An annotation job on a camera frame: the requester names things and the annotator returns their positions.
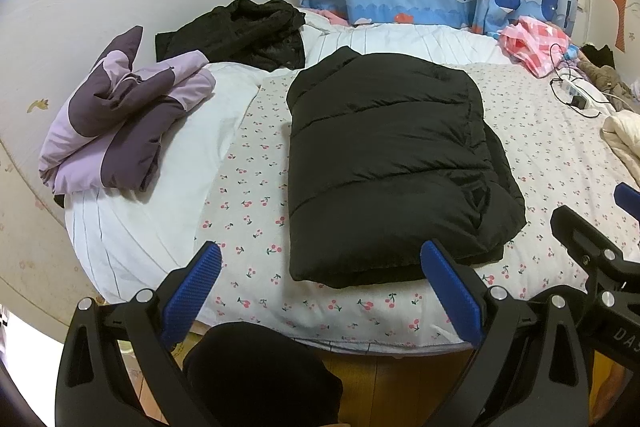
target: lavender jacket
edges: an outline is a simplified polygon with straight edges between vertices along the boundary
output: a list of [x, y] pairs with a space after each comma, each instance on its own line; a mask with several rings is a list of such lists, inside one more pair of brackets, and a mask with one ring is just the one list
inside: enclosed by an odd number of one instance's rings
[[117, 36], [60, 109], [38, 169], [54, 194], [92, 187], [145, 190], [161, 136], [213, 90], [199, 51], [132, 71], [142, 27]]

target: blanket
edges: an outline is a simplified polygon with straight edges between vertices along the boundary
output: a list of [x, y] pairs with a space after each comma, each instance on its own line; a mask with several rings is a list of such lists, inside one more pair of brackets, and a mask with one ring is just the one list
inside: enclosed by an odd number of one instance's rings
[[235, 0], [176, 32], [156, 35], [156, 58], [200, 50], [209, 62], [240, 62], [266, 71], [298, 70], [305, 67], [299, 31], [304, 23], [305, 15], [286, 1]]
[[343, 47], [296, 77], [287, 105], [294, 280], [421, 279], [428, 239], [464, 264], [498, 261], [526, 223], [464, 71]]
[[132, 71], [142, 30], [111, 41], [51, 124], [38, 167], [54, 194], [145, 190], [162, 134], [211, 94], [215, 80], [198, 51]]
[[625, 109], [607, 117], [602, 137], [640, 185], [640, 115]]

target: black clothing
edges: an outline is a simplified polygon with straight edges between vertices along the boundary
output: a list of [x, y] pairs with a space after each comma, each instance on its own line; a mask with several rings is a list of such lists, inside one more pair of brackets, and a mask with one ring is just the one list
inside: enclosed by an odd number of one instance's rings
[[524, 198], [464, 71], [343, 47], [290, 86], [290, 267], [334, 288], [423, 277], [438, 239], [463, 264], [498, 261]]
[[158, 62], [200, 50], [210, 62], [240, 62], [261, 70], [305, 67], [299, 28], [305, 15], [283, 0], [235, 0], [176, 32], [156, 35]]
[[338, 423], [340, 379], [310, 348], [269, 328], [211, 328], [185, 358], [183, 372], [222, 427]]
[[611, 66], [616, 69], [616, 63], [613, 59], [613, 52], [608, 46], [603, 46], [599, 50], [592, 44], [585, 44], [580, 51], [589, 59], [590, 63], [599, 68], [603, 66]]

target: pink checkered cloth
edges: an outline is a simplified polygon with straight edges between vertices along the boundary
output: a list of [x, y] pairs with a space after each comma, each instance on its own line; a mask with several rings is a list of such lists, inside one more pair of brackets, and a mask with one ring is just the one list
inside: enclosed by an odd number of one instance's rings
[[558, 66], [571, 44], [562, 30], [525, 16], [518, 19], [517, 25], [503, 29], [498, 42], [538, 78], [547, 76]]

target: beige cloth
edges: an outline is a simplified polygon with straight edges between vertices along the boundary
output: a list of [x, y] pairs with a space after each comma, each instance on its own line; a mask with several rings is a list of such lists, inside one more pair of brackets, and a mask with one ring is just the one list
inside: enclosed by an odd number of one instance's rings
[[623, 110], [607, 117], [602, 137], [640, 185], [640, 114]]

